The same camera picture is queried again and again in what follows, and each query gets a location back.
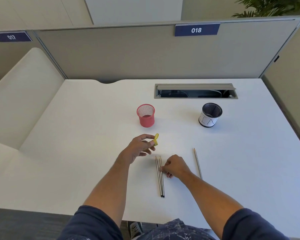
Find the person's left hand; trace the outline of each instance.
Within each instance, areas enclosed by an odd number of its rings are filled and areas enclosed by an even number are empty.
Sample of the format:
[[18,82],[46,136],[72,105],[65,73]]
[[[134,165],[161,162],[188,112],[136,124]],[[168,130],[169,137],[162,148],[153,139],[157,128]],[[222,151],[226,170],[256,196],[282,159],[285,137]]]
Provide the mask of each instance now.
[[143,134],[132,139],[129,145],[119,154],[118,159],[126,160],[128,163],[133,163],[136,157],[144,157],[155,151],[154,141],[145,141],[144,139],[154,139],[155,136]]

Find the number sign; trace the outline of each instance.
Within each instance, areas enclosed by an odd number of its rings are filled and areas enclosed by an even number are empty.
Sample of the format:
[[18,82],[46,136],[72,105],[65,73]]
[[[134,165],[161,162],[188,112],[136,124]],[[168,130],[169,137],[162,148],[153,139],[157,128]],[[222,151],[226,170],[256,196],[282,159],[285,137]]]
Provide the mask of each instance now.
[[0,32],[0,42],[32,41],[27,32]]
[[220,24],[176,25],[174,36],[217,35]]

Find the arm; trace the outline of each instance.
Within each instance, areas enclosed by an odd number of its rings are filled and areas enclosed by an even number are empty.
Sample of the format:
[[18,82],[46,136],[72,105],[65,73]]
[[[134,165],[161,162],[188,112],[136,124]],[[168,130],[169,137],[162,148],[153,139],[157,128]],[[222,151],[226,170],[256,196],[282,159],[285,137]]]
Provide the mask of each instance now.
[[153,135],[141,135],[135,137],[130,144],[119,154],[108,173],[92,190],[85,206],[93,206],[107,214],[118,226],[120,226],[126,205],[127,181],[129,166],[137,156],[146,156],[155,150],[154,142],[144,139],[154,139]]
[[227,220],[243,207],[227,194],[194,175],[182,157],[171,156],[160,168],[167,177],[176,176],[189,189],[204,218],[216,235],[222,239]]

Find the sleeve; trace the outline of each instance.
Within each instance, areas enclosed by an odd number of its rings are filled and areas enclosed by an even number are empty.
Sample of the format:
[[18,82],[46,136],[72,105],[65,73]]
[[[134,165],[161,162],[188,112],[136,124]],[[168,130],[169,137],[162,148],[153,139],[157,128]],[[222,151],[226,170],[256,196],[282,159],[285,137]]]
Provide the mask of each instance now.
[[222,240],[289,240],[258,213],[249,209],[236,211],[223,228]]
[[57,240],[123,240],[116,223],[102,210],[80,206]]

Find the sneaker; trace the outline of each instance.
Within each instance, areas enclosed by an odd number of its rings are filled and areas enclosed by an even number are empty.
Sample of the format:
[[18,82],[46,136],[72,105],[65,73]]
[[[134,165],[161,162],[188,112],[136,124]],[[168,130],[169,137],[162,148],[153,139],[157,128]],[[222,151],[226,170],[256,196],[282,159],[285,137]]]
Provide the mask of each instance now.
[[139,221],[127,221],[130,238],[143,235],[142,224]]

